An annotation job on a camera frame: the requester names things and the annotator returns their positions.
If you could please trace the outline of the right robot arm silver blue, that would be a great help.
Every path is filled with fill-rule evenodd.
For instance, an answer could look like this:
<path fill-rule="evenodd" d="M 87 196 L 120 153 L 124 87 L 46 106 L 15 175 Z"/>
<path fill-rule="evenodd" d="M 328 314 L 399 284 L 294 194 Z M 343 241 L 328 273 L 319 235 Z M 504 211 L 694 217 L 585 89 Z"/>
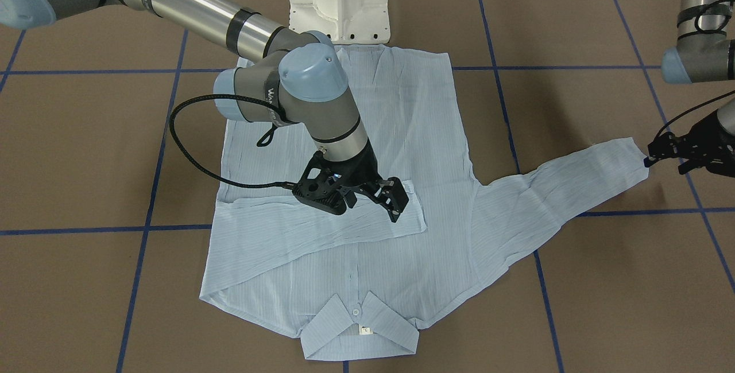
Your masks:
<path fill-rule="evenodd" d="M 324 33 L 297 33 L 230 0 L 2 0 L 2 23 L 31 29 L 107 5 L 144 10 L 253 63 L 221 72 L 223 91 L 187 99 L 171 112 L 170 136 L 195 168 L 231 187 L 284 188 L 300 203 L 333 215 L 344 214 L 363 195 L 386 210 L 392 222 L 399 220 L 409 197 L 399 178 L 378 173 L 346 71 Z M 316 151 L 299 180 L 241 183 L 195 161 L 176 132 L 176 118 L 205 101 L 214 101 L 231 121 L 269 123 L 259 147 L 270 145 L 278 128 L 303 124 Z"/>

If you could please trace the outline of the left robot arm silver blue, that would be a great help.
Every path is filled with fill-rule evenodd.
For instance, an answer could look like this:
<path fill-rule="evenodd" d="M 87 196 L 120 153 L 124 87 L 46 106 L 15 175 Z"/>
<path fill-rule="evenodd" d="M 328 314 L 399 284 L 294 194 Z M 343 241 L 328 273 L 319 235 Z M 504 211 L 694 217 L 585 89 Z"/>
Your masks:
<path fill-rule="evenodd" d="M 682 0 L 677 18 L 676 45 L 664 52 L 661 72 L 669 84 L 731 81 L 734 78 L 734 42 L 727 38 L 733 20 L 733 0 Z M 734 176 L 733 93 L 726 103 L 695 123 L 682 136 L 662 127 L 648 145 L 646 167 L 680 158 L 680 174 L 704 168 L 712 174 Z"/>

